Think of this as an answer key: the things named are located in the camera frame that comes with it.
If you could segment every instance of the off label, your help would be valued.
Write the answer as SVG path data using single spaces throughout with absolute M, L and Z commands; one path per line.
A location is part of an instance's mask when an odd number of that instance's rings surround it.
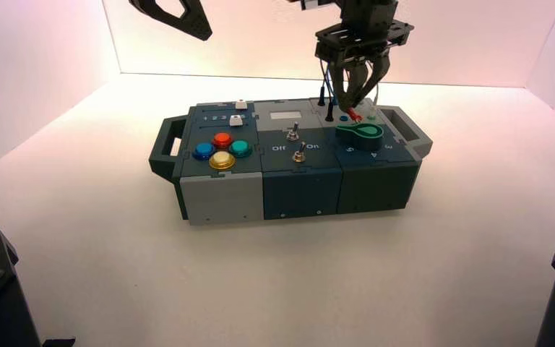
M 313 145 L 311 143 L 308 143 L 307 145 L 305 145 L 305 149 L 306 150 L 319 150 L 320 145 Z M 271 147 L 271 150 L 275 150 L 275 151 L 288 150 L 288 147 L 286 147 L 286 146 L 273 146 L 273 147 Z

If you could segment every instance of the gray panel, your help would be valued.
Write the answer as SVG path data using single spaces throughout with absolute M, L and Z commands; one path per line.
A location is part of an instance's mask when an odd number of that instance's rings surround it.
M 271 119 L 272 112 L 301 112 L 301 118 L 297 119 Z M 254 103 L 254 114 L 258 116 L 257 130 L 268 132 L 281 130 L 283 132 L 293 127 L 295 121 L 298 122 L 299 129 L 322 128 L 318 116 L 311 108 L 309 100 L 277 100 L 261 101 Z
M 191 225 L 262 220 L 262 173 L 229 173 L 180 180 Z
M 331 127 L 336 127 L 337 125 L 348 125 L 348 124 L 353 123 L 350 120 L 350 117 L 348 117 L 347 121 L 341 121 L 339 119 L 341 116 L 344 116 L 344 115 L 347 116 L 347 114 L 345 114 L 343 111 L 341 111 L 338 106 L 333 107 L 333 119 L 334 119 L 334 121 L 326 121 L 325 119 L 327 118 L 327 112 L 328 112 L 328 108 L 329 108 L 328 98 L 327 98 L 326 105 L 324 105 L 324 106 L 318 106 L 318 100 L 319 100 L 318 98 L 312 98 L 312 99 L 309 99 L 309 100 L 310 100 L 311 108 L 318 115 L 318 120 L 320 121 L 320 124 L 322 125 L 322 127 L 331 128 Z M 369 98 L 363 99 L 363 101 L 361 101 L 361 103 L 359 103 L 358 106 L 356 106 L 354 108 L 354 111 L 356 111 L 356 113 L 358 113 L 362 117 L 364 117 L 365 122 L 375 123 L 375 124 L 383 124 L 384 121 L 379 116 L 379 113 L 381 111 L 374 108 L 373 106 L 374 106 L 374 104 L 371 101 L 371 99 L 369 99 Z M 370 116 L 370 115 L 374 115 L 375 119 L 374 120 L 368 119 L 367 117 Z
M 380 106 L 386 116 L 387 124 L 395 134 L 400 134 L 407 144 L 420 156 L 426 157 L 431 152 L 433 140 L 413 122 L 400 107 Z

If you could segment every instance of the teal button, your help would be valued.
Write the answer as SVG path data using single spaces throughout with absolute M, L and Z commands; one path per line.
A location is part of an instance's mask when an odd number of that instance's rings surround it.
M 252 148 L 248 142 L 243 140 L 233 142 L 228 150 L 235 156 L 235 158 L 247 157 L 252 153 Z

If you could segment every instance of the white table surface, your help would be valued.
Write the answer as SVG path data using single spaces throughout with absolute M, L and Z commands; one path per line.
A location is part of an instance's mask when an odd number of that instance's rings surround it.
M 405 210 L 191 227 L 147 162 L 199 102 L 319 82 L 122 75 L 0 160 L 43 337 L 76 346 L 532 346 L 555 276 L 555 111 L 523 89 L 383 85 L 434 140 Z

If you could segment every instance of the toggle switch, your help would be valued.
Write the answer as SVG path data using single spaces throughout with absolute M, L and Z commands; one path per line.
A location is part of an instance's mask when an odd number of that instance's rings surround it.
M 301 146 L 295 151 L 293 161 L 303 163 L 305 161 L 305 142 L 301 142 Z
M 296 141 L 298 140 L 298 122 L 296 121 L 295 124 L 293 125 L 293 128 L 290 129 L 286 135 L 286 139 L 288 141 Z

